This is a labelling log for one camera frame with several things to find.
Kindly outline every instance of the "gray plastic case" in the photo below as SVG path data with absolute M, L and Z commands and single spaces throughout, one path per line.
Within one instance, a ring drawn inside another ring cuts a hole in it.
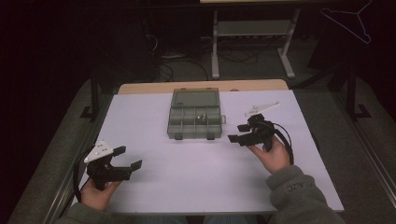
M 171 139 L 221 137 L 219 89 L 175 89 L 169 112 Z

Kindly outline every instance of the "white table surface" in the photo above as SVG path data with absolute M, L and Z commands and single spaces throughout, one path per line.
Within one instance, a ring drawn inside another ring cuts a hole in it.
M 227 118 L 221 138 L 177 141 L 166 132 L 172 93 L 114 96 L 98 140 L 126 146 L 126 153 L 114 157 L 112 165 L 129 166 L 139 160 L 143 164 L 131 180 L 122 182 L 107 211 L 137 215 L 275 211 L 265 184 L 270 174 L 253 153 L 227 137 L 241 134 L 236 126 L 247 122 L 245 112 L 251 107 L 275 102 L 280 106 L 264 112 L 265 118 L 289 132 L 295 164 L 316 179 L 330 208 L 344 210 L 292 91 L 222 91 L 219 97 L 221 114 Z

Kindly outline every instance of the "sleeve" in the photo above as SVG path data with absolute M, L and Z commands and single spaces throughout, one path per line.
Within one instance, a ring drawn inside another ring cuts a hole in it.
M 92 209 L 82 203 L 73 204 L 67 215 L 56 221 L 56 224 L 105 224 L 111 223 L 111 214 Z
M 328 205 L 315 179 L 295 166 L 286 167 L 267 179 L 271 204 L 278 210 L 272 219 L 283 223 L 345 223 Z

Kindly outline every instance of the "person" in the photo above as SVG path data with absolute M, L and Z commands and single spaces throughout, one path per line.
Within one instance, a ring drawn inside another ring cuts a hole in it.
M 247 147 L 271 173 L 266 183 L 271 190 L 270 202 L 277 209 L 271 223 L 320 223 L 343 224 L 341 219 L 328 205 L 326 198 L 315 185 L 315 179 L 305 175 L 296 165 L 290 165 L 289 153 L 285 146 L 274 136 L 273 147 L 267 152 L 257 146 Z M 112 193 L 120 182 L 107 184 L 104 191 L 94 187 L 93 181 L 81 190 L 81 203 L 75 203 L 68 214 L 58 220 L 64 223 L 110 223 L 111 215 L 106 211 Z M 156 219 L 143 218 L 150 223 Z M 170 218 L 166 223 L 187 223 L 185 218 Z M 254 216 L 210 216 L 204 223 L 255 223 Z

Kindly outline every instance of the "hand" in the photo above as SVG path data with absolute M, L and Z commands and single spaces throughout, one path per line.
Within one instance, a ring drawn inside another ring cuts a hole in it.
M 284 167 L 290 166 L 289 153 L 285 146 L 275 136 L 272 141 L 273 146 L 269 152 L 261 150 L 256 146 L 247 147 L 259 158 L 265 169 L 267 169 L 271 174 Z
M 99 211 L 106 211 L 111 195 L 121 182 L 105 183 L 105 189 L 99 190 L 95 187 L 92 179 L 81 189 L 81 203 Z

